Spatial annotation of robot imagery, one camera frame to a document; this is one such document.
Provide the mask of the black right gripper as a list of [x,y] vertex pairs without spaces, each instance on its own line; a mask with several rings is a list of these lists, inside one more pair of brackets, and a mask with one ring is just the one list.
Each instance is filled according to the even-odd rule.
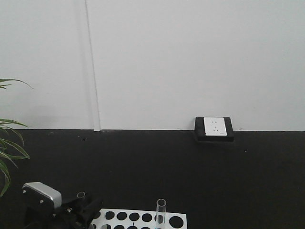
[[52,229],[95,229],[92,222],[101,213],[103,199],[86,193],[84,199],[74,198],[58,208],[51,217]]

